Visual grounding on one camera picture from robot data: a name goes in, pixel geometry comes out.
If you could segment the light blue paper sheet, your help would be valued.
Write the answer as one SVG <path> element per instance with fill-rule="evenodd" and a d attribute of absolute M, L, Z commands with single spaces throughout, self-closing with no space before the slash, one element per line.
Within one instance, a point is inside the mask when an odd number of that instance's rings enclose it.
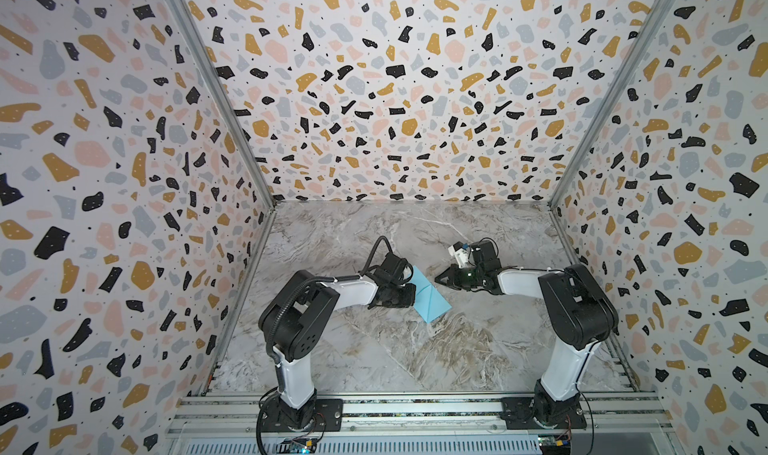
<path fill-rule="evenodd" d="M 413 267 L 410 283 L 416 288 L 413 308 L 426 323 L 432 323 L 452 308 L 451 304 L 417 267 Z"/>

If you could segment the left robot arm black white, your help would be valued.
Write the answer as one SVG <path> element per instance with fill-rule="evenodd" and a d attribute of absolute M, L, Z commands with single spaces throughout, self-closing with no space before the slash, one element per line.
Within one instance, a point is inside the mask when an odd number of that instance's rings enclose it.
<path fill-rule="evenodd" d="M 331 316 L 351 306 L 410 308 L 416 287 L 413 265 L 388 252 L 382 263 L 339 277 L 295 272 L 259 318 L 266 353 L 276 368 L 278 407 L 303 426 L 313 414 L 317 390 L 311 352 Z"/>

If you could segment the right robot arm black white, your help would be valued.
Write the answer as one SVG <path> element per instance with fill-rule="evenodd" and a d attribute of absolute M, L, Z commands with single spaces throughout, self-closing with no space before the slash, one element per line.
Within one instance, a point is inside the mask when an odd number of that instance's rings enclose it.
<path fill-rule="evenodd" d="M 618 314 L 590 270 L 503 266 L 496 242 L 456 242 L 454 262 L 435 277 L 439 285 L 495 296 L 527 296 L 544 301 L 556 340 L 544 374 L 537 380 L 528 416 L 545 428 L 567 420 L 579 407 L 580 383 L 590 357 L 618 331 Z"/>

